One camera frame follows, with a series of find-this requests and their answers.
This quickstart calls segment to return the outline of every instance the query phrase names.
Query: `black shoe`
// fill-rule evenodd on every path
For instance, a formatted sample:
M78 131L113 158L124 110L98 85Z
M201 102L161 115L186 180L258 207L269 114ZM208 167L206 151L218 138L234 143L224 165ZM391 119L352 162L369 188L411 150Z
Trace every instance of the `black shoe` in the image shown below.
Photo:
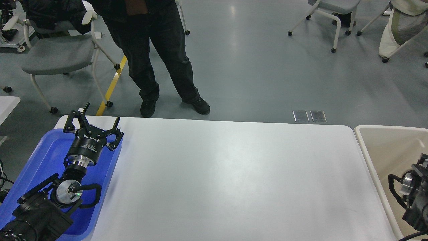
M195 101L193 101L193 102L191 102L189 104L193 105L193 108L199 114L205 115L205 114L209 114L210 113L210 109L211 109L210 106L200 96Z
M158 99L159 97L154 100L143 100L140 112L144 118L150 118L155 113L156 101Z

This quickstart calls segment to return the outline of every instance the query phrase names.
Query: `gray chair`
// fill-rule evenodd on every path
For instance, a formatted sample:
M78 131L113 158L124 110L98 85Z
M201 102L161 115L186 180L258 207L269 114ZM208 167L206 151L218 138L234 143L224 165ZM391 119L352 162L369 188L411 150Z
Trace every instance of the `gray chair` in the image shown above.
M22 64L22 70L30 74L31 82L42 97L49 112L52 114L57 113L58 109L49 104L40 87L37 85L36 75L67 74L69 72L82 69L88 65L92 65L92 76L102 97L103 103L107 107L113 106L111 101L106 100L95 74L95 66L98 60L99 51L101 50L107 56L116 70L120 68L120 65L112 60L95 38L92 20L96 18L96 14L92 10L89 10L86 12L86 15L82 20L83 25L91 24L91 34L40 39L34 46L31 45L28 37L29 26L32 26L36 32L40 34L64 32L74 30L74 28L69 21L60 21L56 24L54 30L41 29L32 21L21 21L18 18L16 18L14 22L8 22L8 24L3 28L13 27L16 23L24 26L24 36L30 51Z
M337 22L336 35L334 37L333 48L331 49L331 52L335 53L342 23L337 16L334 16L333 14L327 13L325 11L335 12L343 15L351 12L351 24L349 26L349 30L347 30L345 33L347 36L349 36L352 32L352 28L354 27L353 23L355 14L357 13L357 7L360 2L361 0L308 0L309 5L312 6L311 9L290 29L288 36L291 36L293 34L293 30L305 19L309 20L312 14L315 12L319 13Z

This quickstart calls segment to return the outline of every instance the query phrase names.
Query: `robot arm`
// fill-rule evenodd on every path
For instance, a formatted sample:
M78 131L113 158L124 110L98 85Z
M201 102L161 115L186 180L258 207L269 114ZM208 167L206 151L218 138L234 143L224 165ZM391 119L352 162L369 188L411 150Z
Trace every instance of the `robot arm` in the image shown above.
M63 132L74 133L75 137L64 158L65 170L61 177L55 173L24 194L13 211L15 219L0 229L0 241L54 241L72 224L70 215L78 208L95 206L101 197L101 185L82 185L87 167L94 166L104 146L113 151L119 145L123 132L118 128L118 117L110 130L90 125L85 117L89 103L82 112L71 111ZM76 130L72 121L76 118L80 128ZM107 137L115 135L109 142ZM95 189L95 200L82 204L83 190Z

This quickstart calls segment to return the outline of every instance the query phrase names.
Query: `cable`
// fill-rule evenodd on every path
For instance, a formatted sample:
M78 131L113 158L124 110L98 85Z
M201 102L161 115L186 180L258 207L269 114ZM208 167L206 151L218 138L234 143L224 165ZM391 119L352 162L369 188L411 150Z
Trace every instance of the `cable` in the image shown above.
M11 180L9 180L9 179L7 179L7 178L2 178L2 177L0 177L0 179L5 180L5 181L7 181L7 182L10 182L10 183L12 183L12 184L15 184L13 181L11 181Z
M404 208L407 208L406 203L403 201L403 199L395 192L394 189L394 180L398 181L399 183L401 183L401 178L397 177L396 175L392 175L389 174L388 175L388 187L389 190L391 191L392 195L394 196L394 198L397 200L397 202Z
M406 236L406 237L404 237L404 238L400 239L399 241L407 241L407 240L409 240L409 239L415 238L415 237L417 237L417 236L424 235L424 234L426 234L426 233L428 233L428 230L424 230L424 231L420 231L420 232L415 232L414 234L408 235L408 236Z

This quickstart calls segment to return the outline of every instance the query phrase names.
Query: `metal plate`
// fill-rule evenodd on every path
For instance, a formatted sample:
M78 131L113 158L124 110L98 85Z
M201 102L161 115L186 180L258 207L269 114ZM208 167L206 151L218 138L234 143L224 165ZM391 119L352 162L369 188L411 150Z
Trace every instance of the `metal plate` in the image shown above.
M311 116L314 122L327 122L324 111L311 111Z
M293 115L296 122L309 122L308 113L306 111L293 111Z

